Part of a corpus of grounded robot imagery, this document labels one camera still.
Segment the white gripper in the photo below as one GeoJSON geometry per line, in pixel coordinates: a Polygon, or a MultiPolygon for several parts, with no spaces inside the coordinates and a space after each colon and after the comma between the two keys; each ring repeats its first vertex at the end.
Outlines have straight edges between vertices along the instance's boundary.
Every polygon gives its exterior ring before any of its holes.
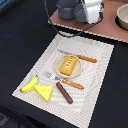
{"type": "Polygon", "coordinates": [[[102,0],[81,0],[89,24],[98,21],[102,0]]]}

